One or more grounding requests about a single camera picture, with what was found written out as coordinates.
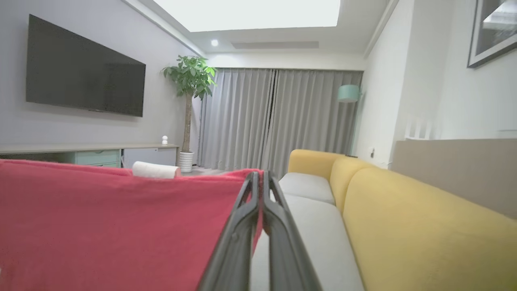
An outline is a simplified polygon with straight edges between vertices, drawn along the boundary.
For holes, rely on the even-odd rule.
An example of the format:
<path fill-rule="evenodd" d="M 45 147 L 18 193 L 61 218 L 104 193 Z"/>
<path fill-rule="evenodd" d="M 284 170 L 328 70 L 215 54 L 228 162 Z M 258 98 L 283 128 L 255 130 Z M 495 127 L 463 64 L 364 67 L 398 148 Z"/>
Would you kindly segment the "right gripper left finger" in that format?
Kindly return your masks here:
<path fill-rule="evenodd" d="M 197 286 L 198 291 L 248 291 L 260 216 L 260 173 L 253 171 L 231 209 Z"/>

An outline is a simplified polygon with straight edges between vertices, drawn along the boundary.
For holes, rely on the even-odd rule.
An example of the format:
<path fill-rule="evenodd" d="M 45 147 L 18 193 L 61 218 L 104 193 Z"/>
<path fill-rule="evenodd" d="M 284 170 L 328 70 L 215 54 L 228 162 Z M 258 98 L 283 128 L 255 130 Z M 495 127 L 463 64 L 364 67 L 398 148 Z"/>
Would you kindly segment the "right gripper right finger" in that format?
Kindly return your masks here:
<path fill-rule="evenodd" d="M 263 173 L 263 223 L 269 236 L 269 289 L 321 291 L 322 287 L 278 180 Z"/>

